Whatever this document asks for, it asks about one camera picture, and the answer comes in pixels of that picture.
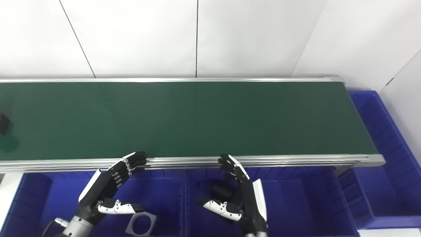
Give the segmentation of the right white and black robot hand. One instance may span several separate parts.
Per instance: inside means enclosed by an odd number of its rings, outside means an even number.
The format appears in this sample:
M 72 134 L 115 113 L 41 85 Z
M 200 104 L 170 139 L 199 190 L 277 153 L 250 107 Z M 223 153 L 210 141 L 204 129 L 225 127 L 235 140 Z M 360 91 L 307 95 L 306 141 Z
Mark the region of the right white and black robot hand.
M 225 219 L 238 222 L 245 237 L 267 237 L 267 209 L 262 182 L 252 181 L 243 165 L 233 156 L 221 153 L 219 168 L 224 177 L 237 182 L 235 196 L 240 203 L 199 196 L 196 203 Z

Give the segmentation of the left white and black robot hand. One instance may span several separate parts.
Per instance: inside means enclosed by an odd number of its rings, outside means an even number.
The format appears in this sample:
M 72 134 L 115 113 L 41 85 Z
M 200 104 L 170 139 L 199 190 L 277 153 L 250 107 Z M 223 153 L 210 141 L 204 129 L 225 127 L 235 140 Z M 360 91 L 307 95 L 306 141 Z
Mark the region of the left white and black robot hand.
M 125 215 L 145 212 L 138 203 L 129 203 L 114 198 L 117 190 L 131 175 L 144 171 L 147 163 L 144 151 L 132 152 L 114 163 L 105 171 L 96 170 L 78 199 L 75 216 L 91 225 L 97 225 L 106 215 Z

